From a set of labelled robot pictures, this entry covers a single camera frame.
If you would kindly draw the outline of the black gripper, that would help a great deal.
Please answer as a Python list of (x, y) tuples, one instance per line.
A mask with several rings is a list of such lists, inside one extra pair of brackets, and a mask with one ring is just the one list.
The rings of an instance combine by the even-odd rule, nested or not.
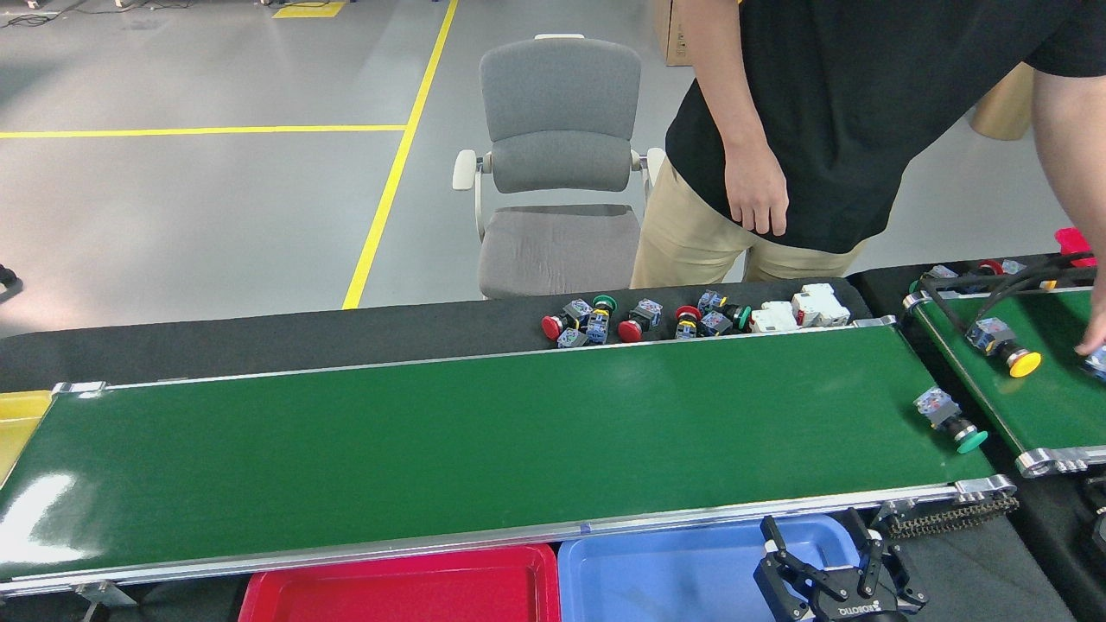
[(921, 589), (910, 585), (915, 569), (902, 546), (869, 529), (855, 508), (843, 512), (839, 521), (860, 556), (860, 567), (845, 581), (847, 599), (844, 601), (830, 598), (835, 595), (835, 590), (827, 582), (827, 572), (790, 554), (774, 517), (761, 519), (764, 556), (753, 578), (774, 618), (778, 621), (907, 621), (907, 614), (901, 611), (924, 609), (928, 599)]

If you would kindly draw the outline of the person's left hand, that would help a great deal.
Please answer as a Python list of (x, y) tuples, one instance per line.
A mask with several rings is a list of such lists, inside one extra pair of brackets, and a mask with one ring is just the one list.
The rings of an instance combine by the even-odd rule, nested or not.
[(1091, 318), (1078, 346), (1074, 352), (1079, 357), (1089, 357), (1094, 351), (1103, 348), (1106, 335), (1106, 288), (1103, 279), (1091, 288)]

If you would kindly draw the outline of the person's right hand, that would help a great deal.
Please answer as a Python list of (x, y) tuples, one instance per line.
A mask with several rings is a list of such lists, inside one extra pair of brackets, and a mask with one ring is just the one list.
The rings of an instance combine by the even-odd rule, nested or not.
[(789, 194), (785, 173), (762, 138), (726, 141), (724, 186), (734, 221), (750, 232), (785, 235)]

